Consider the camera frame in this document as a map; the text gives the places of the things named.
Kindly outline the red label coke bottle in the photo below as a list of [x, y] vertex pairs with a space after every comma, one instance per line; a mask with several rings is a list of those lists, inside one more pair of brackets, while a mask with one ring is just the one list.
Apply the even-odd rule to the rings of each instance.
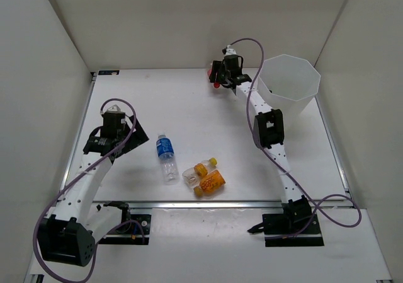
[[208, 80], [214, 88], [220, 87], [220, 82], [217, 80], [220, 67], [220, 61], [213, 61], [210, 69], [208, 69], [207, 71]]

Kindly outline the blue label water bottle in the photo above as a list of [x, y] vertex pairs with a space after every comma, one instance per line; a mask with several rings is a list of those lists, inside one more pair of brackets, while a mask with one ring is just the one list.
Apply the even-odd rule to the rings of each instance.
[[178, 180], [179, 171], [172, 142], [165, 133], [158, 135], [156, 151], [164, 181], [166, 183], [174, 183]]

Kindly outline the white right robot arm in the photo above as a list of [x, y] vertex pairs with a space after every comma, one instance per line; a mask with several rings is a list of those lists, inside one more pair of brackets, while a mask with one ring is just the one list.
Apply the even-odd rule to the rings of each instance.
[[290, 174], [290, 164], [284, 147], [285, 131], [283, 113], [267, 104], [254, 86], [255, 78], [243, 73], [244, 58], [234, 49], [224, 49], [224, 58], [213, 61], [208, 73], [210, 82], [216, 87], [230, 89], [238, 98], [246, 99], [246, 116], [253, 141], [280, 174], [281, 206], [283, 212], [272, 222], [263, 221], [248, 230], [260, 233], [264, 229], [271, 234], [296, 235], [312, 220], [309, 198], [296, 179]]

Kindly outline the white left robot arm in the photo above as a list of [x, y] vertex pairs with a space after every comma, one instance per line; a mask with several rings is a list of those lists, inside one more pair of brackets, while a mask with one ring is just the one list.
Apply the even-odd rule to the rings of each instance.
[[116, 105], [107, 109], [102, 118], [102, 126], [90, 133], [83, 149], [78, 181], [38, 227], [37, 242], [45, 261], [84, 267], [101, 238], [110, 231], [124, 233], [131, 228], [126, 202], [108, 201], [99, 205], [94, 214], [90, 209], [114, 161], [149, 138], [134, 117], [126, 116]]

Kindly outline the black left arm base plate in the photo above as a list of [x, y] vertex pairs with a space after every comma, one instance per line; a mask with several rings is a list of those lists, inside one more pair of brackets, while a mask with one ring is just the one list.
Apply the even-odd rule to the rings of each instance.
[[96, 206], [97, 211], [106, 211], [107, 207], [113, 207], [121, 211], [121, 222], [129, 219], [134, 222], [112, 230], [102, 239], [101, 245], [148, 245], [151, 229], [151, 214], [134, 212], [128, 203], [122, 201], [110, 201]]

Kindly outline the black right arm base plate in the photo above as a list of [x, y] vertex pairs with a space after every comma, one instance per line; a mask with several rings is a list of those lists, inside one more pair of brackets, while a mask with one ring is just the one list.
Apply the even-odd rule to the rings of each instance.
[[312, 220], [289, 223], [283, 214], [263, 214], [262, 222], [247, 230], [250, 234], [264, 234], [265, 247], [320, 247], [324, 246], [317, 214]]

